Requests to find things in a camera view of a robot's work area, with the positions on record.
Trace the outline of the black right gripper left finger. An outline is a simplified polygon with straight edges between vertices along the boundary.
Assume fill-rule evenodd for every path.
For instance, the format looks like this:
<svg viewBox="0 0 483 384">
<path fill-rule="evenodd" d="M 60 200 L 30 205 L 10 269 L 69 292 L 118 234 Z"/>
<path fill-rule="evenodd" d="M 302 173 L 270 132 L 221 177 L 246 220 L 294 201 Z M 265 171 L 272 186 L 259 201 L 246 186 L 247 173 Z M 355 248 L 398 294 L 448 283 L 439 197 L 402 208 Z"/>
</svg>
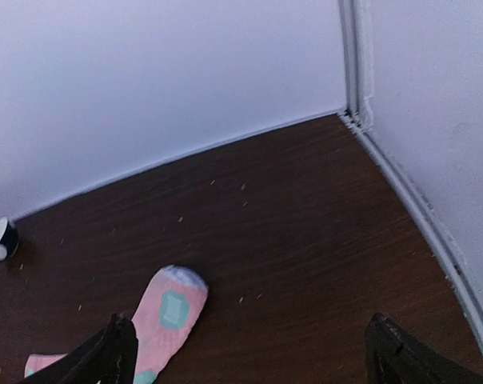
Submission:
<svg viewBox="0 0 483 384">
<path fill-rule="evenodd" d="M 27 376 L 33 384 L 131 383 L 138 356 L 134 324 L 117 314 L 77 349 Z"/>
</svg>

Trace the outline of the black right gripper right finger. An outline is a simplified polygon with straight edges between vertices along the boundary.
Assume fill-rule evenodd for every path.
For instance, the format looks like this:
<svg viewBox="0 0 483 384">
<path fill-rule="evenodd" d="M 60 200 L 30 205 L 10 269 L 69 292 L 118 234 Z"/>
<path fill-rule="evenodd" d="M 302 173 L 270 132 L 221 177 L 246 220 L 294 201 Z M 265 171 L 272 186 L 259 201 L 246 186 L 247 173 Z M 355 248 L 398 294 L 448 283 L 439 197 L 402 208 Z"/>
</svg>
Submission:
<svg viewBox="0 0 483 384">
<path fill-rule="evenodd" d="M 368 383 L 483 383 L 483 376 L 437 354 L 376 313 L 365 329 Z"/>
</svg>

